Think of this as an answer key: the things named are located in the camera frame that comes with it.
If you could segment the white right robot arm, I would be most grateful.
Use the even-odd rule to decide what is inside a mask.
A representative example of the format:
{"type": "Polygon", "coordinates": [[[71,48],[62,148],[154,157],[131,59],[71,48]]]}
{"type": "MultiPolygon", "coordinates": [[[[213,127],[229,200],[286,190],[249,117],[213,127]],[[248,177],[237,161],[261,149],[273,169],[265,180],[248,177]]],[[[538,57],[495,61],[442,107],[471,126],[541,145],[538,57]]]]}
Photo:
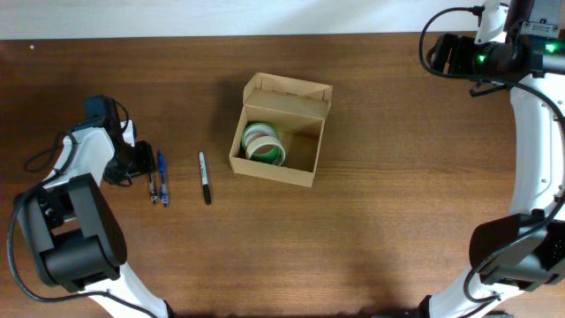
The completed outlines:
{"type": "Polygon", "coordinates": [[[564,278],[564,3],[487,1],[471,13],[474,36],[443,34],[419,61],[432,75],[471,81],[472,96],[508,91],[515,188],[508,215],[474,230],[466,269],[422,300],[420,317],[483,317],[564,278]]]}

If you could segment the green tape roll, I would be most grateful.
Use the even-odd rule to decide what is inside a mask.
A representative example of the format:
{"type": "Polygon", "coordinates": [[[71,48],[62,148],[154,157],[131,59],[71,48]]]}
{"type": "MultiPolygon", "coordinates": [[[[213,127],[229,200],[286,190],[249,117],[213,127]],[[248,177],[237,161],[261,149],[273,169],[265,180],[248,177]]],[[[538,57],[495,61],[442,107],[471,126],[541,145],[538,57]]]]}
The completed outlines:
{"type": "MultiPolygon", "coordinates": [[[[277,130],[269,123],[263,123],[263,122],[258,122],[258,123],[254,123],[251,124],[249,126],[247,126],[244,129],[244,132],[242,134],[242,139],[241,139],[241,144],[242,144],[242,148],[246,153],[246,148],[249,145],[250,142],[252,142],[253,140],[262,137],[262,136],[272,136],[272,137],[276,137],[279,141],[279,134],[277,132],[277,130]]],[[[272,165],[276,165],[276,166],[281,166],[284,161],[282,163],[280,163],[275,157],[277,156],[278,150],[276,148],[273,148],[271,146],[266,146],[266,147],[262,147],[260,148],[255,155],[248,160],[252,160],[255,162],[260,162],[260,163],[267,163],[267,164],[272,164],[272,165]]]]}

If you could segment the beige masking tape roll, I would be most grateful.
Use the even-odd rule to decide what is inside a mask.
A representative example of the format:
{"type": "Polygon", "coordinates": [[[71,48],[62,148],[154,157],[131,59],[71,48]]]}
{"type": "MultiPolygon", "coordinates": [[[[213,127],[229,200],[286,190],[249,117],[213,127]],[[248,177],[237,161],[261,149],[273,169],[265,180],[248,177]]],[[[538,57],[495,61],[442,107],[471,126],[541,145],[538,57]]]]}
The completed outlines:
{"type": "Polygon", "coordinates": [[[278,150],[277,156],[275,157],[280,163],[286,158],[286,150],[283,144],[276,138],[272,136],[262,136],[252,142],[246,148],[246,158],[251,159],[255,153],[262,147],[271,146],[278,150]]]}

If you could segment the brown cardboard box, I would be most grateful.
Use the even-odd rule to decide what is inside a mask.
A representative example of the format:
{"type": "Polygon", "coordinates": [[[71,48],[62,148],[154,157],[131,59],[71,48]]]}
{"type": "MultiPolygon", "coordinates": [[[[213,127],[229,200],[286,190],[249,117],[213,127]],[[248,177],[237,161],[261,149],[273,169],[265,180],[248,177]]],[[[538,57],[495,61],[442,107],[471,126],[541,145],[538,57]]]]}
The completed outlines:
{"type": "Polygon", "coordinates": [[[327,84],[257,72],[243,90],[243,108],[230,148],[237,174],[297,186],[313,185],[333,87],[327,84]],[[241,139],[254,123],[271,124],[286,150],[281,166],[245,158],[241,139]]]}

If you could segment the blue ballpoint pen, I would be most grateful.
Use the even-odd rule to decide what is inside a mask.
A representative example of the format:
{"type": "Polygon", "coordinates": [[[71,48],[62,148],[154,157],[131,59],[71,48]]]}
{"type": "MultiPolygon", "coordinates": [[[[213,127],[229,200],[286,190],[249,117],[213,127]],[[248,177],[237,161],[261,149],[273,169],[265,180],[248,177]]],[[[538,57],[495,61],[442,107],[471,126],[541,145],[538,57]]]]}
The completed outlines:
{"type": "Polygon", "coordinates": [[[166,208],[169,206],[169,194],[166,183],[166,166],[165,166],[164,156],[161,151],[157,152],[157,159],[158,159],[158,169],[161,180],[160,199],[163,206],[166,208]]]}

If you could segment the black permanent marker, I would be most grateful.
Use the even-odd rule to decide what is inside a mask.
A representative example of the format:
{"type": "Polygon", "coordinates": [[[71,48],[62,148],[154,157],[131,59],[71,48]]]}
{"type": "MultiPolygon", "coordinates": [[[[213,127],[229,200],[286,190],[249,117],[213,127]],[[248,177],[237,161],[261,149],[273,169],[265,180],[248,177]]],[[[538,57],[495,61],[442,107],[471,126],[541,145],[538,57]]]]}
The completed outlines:
{"type": "Polygon", "coordinates": [[[211,192],[208,182],[206,157],[203,152],[199,152],[199,163],[200,163],[200,175],[201,175],[204,201],[207,205],[210,205],[212,203],[212,199],[211,199],[211,192]]]}

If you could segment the black ballpoint pen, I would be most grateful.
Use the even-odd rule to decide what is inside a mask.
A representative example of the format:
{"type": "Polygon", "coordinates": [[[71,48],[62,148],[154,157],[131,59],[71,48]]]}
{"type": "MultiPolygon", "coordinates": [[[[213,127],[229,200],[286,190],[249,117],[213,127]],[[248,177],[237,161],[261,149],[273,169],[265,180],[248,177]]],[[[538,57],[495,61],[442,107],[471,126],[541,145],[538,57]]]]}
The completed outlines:
{"type": "Polygon", "coordinates": [[[154,182],[154,174],[149,173],[147,179],[148,179],[148,188],[149,188],[149,198],[152,204],[155,205],[158,199],[158,193],[154,182]]]}

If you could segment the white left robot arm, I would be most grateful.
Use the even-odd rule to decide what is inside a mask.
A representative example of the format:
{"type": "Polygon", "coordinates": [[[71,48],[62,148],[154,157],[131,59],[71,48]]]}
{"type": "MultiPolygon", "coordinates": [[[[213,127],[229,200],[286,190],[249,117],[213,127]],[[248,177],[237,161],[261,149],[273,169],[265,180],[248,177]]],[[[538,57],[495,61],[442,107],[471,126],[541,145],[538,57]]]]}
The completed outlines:
{"type": "Polygon", "coordinates": [[[172,317],[174,311],[141,282],[127,261],[124,234],[100,185],[129,187],[134,178],[165,179],[162,154],[137,140],[127,109],[105,95],[84,103],[83,122],[60,132],[48,156],[49,175],[13,202],[7,258],[17,286],[41,303],[90,298],[114,317],[172,317]],[[66,295],[45,297],[19,275],[13,232],[22,231],[35,271],[66,295]]]}

